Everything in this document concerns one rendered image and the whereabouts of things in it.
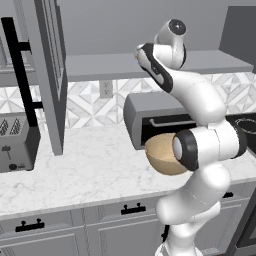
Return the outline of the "black hob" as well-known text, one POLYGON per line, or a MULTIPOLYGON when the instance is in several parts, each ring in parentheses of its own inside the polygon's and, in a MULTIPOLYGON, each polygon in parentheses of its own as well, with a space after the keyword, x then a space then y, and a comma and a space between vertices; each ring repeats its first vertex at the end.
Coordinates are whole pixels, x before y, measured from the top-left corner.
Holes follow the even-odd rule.
POLYGON ((238 125, 247 137, 247 150, 256 158, 256 113, 230 114, 226 119, 238 125))

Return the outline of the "grey wall cabinet door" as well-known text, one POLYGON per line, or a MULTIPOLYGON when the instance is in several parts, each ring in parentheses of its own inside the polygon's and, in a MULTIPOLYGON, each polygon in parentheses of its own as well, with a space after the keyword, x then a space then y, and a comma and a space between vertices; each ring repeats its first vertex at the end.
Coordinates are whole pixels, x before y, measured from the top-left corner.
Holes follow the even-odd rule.
POLYGON ((57 0, 21 0, 52 151, 63 154, 68 79, 57 0))

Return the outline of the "grey toaster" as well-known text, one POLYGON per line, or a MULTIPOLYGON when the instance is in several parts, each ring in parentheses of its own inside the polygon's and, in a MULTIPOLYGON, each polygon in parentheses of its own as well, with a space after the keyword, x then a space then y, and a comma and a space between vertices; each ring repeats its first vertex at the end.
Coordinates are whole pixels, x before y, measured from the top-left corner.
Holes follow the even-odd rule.
POLYGON ((0 114, 0 173, 33 170, 40 139, 24 112, 0 114))

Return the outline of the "dark grey range hood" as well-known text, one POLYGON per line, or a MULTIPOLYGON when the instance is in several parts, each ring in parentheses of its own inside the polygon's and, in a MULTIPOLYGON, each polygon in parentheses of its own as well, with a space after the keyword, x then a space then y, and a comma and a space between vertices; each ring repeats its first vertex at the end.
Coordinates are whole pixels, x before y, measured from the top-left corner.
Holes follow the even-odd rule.
POLYGON ((253 66, 256 73, 256 6, 229 6, 219 49, 253 66))

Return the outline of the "grey base cabinet door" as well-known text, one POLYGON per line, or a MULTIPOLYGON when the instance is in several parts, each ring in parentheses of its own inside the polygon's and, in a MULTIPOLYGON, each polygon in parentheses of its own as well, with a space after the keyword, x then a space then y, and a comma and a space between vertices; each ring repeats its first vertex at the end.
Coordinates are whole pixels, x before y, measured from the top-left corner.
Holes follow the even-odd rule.
POLYGON ((220 214, 208 221, 197 233, 195 245, 203 256, 226 252, 248 202, 248 199, 238 199, 221 203, 220 214))
POLYGON ((4 246, 0 256, 80 256, 73 235, 55 236, 4 246))
POLYGON ((154 256, 164 226, 156 217, 89 225, 90 256, 154 256))

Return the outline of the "grey drawer front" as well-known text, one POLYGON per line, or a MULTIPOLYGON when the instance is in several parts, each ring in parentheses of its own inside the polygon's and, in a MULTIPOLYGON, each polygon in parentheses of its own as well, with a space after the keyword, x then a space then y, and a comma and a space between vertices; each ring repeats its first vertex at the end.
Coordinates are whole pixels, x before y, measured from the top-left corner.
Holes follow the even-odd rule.
POLYGON ((139 222, 156 218, 155 206, 158 197, 135 199, 126 202, 111 203, 97 207, 98 220, 100 223, 114 222, 139 222), (146 206, 145 212, 121 215, 121 209, 124 205, 129 208, 136 207, 137 203, 146 206))
POLYGON ((46 231, 54 231, 61 228, 72 227, 73 221, 70 211, 53 212, 46 214, 37 214, 33 216, 20 217, 16 219, 9 219, 0 221, 0 239, 9 237, 18 237, 22 235, 37 234, 46 231), (23 220, 27 224, 35 223, 40 218, 45 223, 45 227, 42 229, 16 232, 15 227, 20 226, 23 220))
POLYGON ((232 198, 221 198, 221 201, 227 202, 239 199, 248 199, 252 196, 255 185, 255 182, 232 184, 227 192, 233 192, 234 196, 232 198))

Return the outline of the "grey toaster oven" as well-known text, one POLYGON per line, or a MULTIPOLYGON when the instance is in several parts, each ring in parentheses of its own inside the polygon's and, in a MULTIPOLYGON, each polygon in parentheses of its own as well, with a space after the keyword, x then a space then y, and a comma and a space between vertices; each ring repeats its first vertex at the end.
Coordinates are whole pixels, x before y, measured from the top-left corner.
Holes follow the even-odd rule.
POLYGON ((148 139, 162 133, 177 133, 192 127, 153 127, 148 120, 156 123, 195 122, 184 107, 165 92, 130 93, 124 103, 123 119, 131 142, 136 150, 141 150, 148 139))

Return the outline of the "grey wall cabinet run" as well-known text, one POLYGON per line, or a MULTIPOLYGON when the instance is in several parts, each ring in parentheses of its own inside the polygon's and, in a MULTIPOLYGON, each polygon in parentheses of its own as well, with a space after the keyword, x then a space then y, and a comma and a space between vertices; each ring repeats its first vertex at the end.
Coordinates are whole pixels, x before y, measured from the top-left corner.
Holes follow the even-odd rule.
POLYGON ((57 0, 61 9, 70 81, 144 78, 134 58, 162 25, 177 18, 187 27, 186 71, 247 72, 253 65, 220 48, 231 6, 256 0, 57 0))

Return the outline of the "white wall outlet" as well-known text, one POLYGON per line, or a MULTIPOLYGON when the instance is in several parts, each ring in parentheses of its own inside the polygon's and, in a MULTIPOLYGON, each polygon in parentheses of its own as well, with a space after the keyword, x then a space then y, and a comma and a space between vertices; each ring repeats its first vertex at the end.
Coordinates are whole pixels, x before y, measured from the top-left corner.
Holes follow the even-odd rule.
POLYGON ((100 98, 109 99, 113 97, 113 81, 100 80, 99 81, 100 98))

